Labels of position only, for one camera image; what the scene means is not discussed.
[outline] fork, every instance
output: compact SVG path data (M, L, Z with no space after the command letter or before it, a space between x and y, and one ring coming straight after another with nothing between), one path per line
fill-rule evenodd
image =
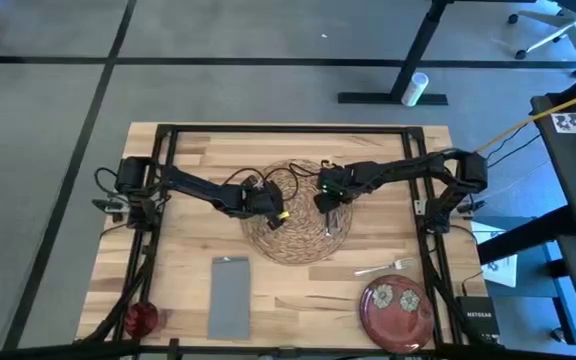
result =
M395 270L403 270L409 266L412 266L414 264L414 262L415 262L414 258L405 258L405 259L395 260L392 264L382 265L382 266L377 266L377 267L373 267L373 268L355 271L355 276L362 276L362 275L366 275L366 274L369 274L369 273L374 272L374 271L385 270L385 269L390 269L390 268L394 268Z

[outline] butcher block tabletop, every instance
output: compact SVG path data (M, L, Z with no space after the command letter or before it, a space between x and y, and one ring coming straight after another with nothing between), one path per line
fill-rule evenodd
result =
M123 157L150 156L157 125L133 123ZM425 126L423 130L428 152L451 147L447 127ZM316 163L328 159L342 165L403 158L400 134L185 132L179 136L174 165L221 183L240 168L261 170L287 159ZM114 169L119 160L106 165ZM241 174L233 183L247 175ZM440 194L443 184L433 183L436 194ZM352 225L339 250L306 266L284 266L268 260L244 238L239 219L227 217L202 200L172 191L169 194L172 198L164 212L150 289L150 302L157 306L160 320L143 344L168 345L171 338L178 338L182 346L374 349L378 347L364 333L357 312L366 285L381 275L397 273L423 286L406 181L386 184L355 200ZM452 223L470 228L466 220ZM110 218L106 220L106 228L114 225ZM90 334L119 298L132 240L133 231L126 228L101 238L78 338ZM445 234L444 241L453 291L461 295L461 282L480 272L476 243L468 232L458 228ZM428 243L432 249L430 237ZM222 256L245 256L250 261L249 340L208 339L211 265L213 258ZM416 259L407 269L354 275L356 270L407 257ZM470 296L487 296L481 275L468 280L466 286ZM441 320L444 341L450 342L446 307L439 296L437 299L436 315ZM431 340L425 349L432 348Z

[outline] woven placemat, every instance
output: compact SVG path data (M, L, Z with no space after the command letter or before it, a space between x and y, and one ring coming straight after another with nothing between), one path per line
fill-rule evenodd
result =
M318 172L320 165L308 160L286 160L274 163L262 172L268 174L276 168L288 168L297 164L312 172ZM268 259L284 265L304 265L324 259L335 252L346 239L352 220L352 207L342 204L329 213L330 222L339 225L331 236L325 234L325 216L319 213L313 197L317 190L317 176L298 176L299 187L294 198L284 202L290 213L285 223L277 230L270 230L263 216L254 216L241 221L244 235L253 248ZM288 171L275 171L268 180L274 181L281 189L284 199L290 197L297 186L295 178Z

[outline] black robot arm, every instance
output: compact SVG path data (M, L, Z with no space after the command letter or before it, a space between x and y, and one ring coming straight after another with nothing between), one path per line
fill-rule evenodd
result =
M149 165L151 160L147 157L128 157L119 163L115 189L130 204L129 227L148 230L158 221L154 211L156 206L151 197L162 188L205 200L230 217L247 219L254 215L264 215L273 230L280 227L288 216L284 211L281 190L272 181L249 176L240 185L218 185L175 166L156 165L160 166L160 182L144 187ZM93 203L100 207L99 200L93 200Z
M448 160L457 161L454 175L445 166ZM315 196L315 203L321 213L326 213L361 194L370 194L383 184L427 176L447 185L439 198L426 202L424 209L424 227L440 233L448 232L450 212L464 197L488 186L484 158L477 153L449 149L385 164L365 161L344 167L324 166L317 180L321 193Z

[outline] red plate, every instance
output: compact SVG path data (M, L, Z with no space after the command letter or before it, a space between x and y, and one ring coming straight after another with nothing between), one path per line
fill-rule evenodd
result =
M419 350L432 337L430 300L416 282L404 276L386 275L368 284L359 316L368 337L393 353Z

